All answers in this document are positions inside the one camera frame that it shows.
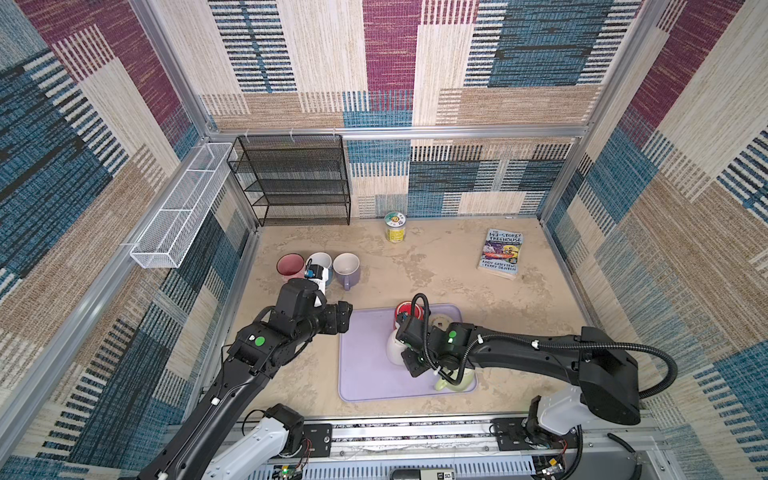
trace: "white wire basket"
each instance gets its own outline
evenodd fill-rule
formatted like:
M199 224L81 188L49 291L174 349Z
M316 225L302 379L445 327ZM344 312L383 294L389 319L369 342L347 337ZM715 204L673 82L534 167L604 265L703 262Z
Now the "white wire basket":
M178 268L236 161L232 144L205 144L131 249L142 268Z

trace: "fabric wallpaper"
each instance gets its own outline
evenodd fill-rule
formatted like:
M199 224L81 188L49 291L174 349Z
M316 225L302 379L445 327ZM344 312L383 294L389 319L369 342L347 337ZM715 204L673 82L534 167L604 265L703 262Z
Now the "fabric wallpaper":
M127 0L0 0L0 404L196 140Z
M345 141L352 217L535 215L573 138Z
M677 360L646 405L696 480L768 478L767 18L673 0L548 221L595 322Z
M1 480L135 476L162 449L194 394L248 239L235 194L219 192L180 268L134 267Z
M0 403L197 140L127 0L0 0ZM117 478L178 423L240 261L223 191L184 267L136 267L0 478Z
M581 123L641 3L157 0L154 6L212 122L245 130Z

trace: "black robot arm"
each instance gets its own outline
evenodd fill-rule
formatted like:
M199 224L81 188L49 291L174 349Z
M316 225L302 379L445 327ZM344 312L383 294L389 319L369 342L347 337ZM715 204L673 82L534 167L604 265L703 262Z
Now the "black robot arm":
M268 313L269 320L262 321ZM201 478L240 414L280 367L296 358L316 334L346 332L351 314L352 305L347 302L327 304L316 283L289 280L280 290L276 305L262 310L237 333L216 381L137 479ZM289 438L284 453L295 452L299 441Z
M402 353L412 376L437 370L458 385L465 368L501 367L540 373L581 388L581 403L597 417L620 425L640 422L640 399L656 395L677 378L671 356L653 347L614 343L602 330L585 326L581 335L530 336L498 332L471 323L451 323L446 331L429 325L429 301L424 319L401 314L397 340L409 346ZM667 363L667 376L638 391L637 361L626 350L658 356Z

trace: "red wire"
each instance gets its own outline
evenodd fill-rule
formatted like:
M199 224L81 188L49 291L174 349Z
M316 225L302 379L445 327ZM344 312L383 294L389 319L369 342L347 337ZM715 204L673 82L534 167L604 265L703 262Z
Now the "red wire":
M560 459L563 462L563 469L565 469L565 451L568 450L568 440L563 439L563 451L560 452Z
M307 466L307 464L310 463L310 452L312 450L312 440L305 439L306 440L306 451L301 455L301 459L299 460L299 465L296 467L296 470L299 470L300 468L304 468Z

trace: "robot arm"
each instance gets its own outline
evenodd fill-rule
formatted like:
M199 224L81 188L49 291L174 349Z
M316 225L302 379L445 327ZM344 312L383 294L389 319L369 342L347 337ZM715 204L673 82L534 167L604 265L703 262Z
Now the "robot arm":
M497 332L471 323L451 323L444 332L429 326L429 301L422 293L424 319L401 314L397 340L409 348L402 358L412 376L429 369L458 385L465 368L501 367L540 373L572 387L531 403L528 434L542 443L551 434L564 435L571 427L601 418L619 425L640 423L640 399L665 390L677 378L671 356L653 347L615 343L599 329L585 326L581 335L529 336ZM657 385L638 391L637 362L627 350L658 356L667 375Z
M268 313L269 321L261 321ZM253 323L237 333L213 385L179 432L137 479L202 478L240 414L280 367L296 358L316 334L346 332L351 314L352 305L347 302L328 304L313 281L289 280L280 290L276 305L262 310ZM298 433L291 435L296 423L277 414L274 417L283 422L289 433L278 453L295 452L300 446L301 425ZM270 438L277 443L276 437Z
M349 329L352 306L328 304L320 290L326 277L322 271L316 273L315 281L289 280L276 305L262 310L237 333L214 384L137 480L198 480L204 475L211 480L243 478L267 459L299 450L303 417L278 405L267 410L258 427L214 458L240 414L281 366L296 358L316 334L335 335ZM402 357L412 376L432 369L458 385L465 368L493 366L540 373L570 384L562 392L531 402L525 431L535 444L551 443L553 435L564 435L573 425L594 417L636 425L639 400L663 391L677 377L677 365L666 353L633 343L614 343L591 327L583 327L580 336L559 337L496 332L471 323L451 323L445 332L430 328L429 302L417 293L412 304L418 298L424 302L424 319L405 314L397 319L396 338L409 347ZM262 322L268 313L269 321ZM667 363L667 376L638 392L637 362L626 350L659 356Z

